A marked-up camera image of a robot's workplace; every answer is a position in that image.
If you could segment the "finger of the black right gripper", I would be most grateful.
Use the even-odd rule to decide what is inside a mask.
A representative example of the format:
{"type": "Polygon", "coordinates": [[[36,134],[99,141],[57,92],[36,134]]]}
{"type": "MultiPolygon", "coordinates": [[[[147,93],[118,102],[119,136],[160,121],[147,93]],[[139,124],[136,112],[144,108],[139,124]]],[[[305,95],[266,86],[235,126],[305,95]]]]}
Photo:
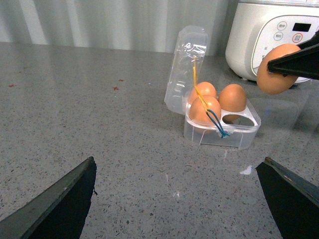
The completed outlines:
{"type": "Polygon", "coordinates": [[[319,188],[270,157],[256,170],[282,238],[317,239],[319,188]]]}

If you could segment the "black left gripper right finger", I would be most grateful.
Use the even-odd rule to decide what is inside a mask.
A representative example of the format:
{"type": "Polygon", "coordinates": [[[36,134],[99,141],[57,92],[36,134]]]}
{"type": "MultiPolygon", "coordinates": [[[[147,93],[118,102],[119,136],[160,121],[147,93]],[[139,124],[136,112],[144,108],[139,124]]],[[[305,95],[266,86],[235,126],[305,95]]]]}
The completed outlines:
{"type": "Polygon", "coordinates": [[[283,76],[297,76],[319,79],[319,31],[298,45],[301,49],[295,53],[270,60],[267,69],[271,73],[283,76]]]}

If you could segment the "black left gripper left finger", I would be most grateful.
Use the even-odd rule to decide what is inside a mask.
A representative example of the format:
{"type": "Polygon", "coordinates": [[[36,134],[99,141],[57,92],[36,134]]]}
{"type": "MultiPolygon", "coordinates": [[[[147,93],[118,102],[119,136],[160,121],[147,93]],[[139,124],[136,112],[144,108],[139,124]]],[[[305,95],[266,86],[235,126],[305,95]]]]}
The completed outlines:
{"type": "Polygon", "coordinates": [[[78,239],[95,193],[97,165],[89,157],[0,222],[2,239],[78,239]]]}

